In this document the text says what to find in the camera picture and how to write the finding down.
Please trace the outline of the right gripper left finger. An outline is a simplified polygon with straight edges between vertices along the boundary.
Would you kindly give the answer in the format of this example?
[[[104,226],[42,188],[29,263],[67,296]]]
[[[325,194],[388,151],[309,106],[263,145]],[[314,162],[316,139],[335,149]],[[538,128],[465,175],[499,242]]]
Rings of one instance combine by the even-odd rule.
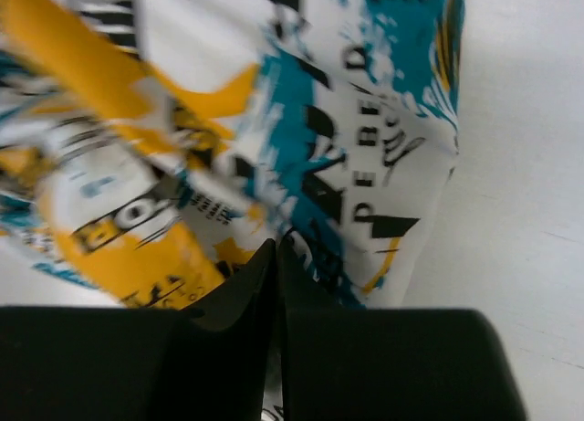
[[[4,420],[257,420],[274,311],[267,240],[185,310],[1,309]]]

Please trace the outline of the white patterned printed shorts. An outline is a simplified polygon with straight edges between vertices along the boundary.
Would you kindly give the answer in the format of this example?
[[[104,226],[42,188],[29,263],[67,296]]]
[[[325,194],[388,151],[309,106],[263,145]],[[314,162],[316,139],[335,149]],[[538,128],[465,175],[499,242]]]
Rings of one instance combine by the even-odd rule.
[[[399,309],[459,154],[464,8],[1,0],[1,309],[185,310],[269,239]],[[257,420],[287,420],[275,275]]]

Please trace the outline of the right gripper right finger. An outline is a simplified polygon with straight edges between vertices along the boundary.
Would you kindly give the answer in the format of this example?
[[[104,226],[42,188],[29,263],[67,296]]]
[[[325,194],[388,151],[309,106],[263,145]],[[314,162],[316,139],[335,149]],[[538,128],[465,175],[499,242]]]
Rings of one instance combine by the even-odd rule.
[[[276,253],[287,420],[524,420],[493,325],[469,309],[339,305]]]

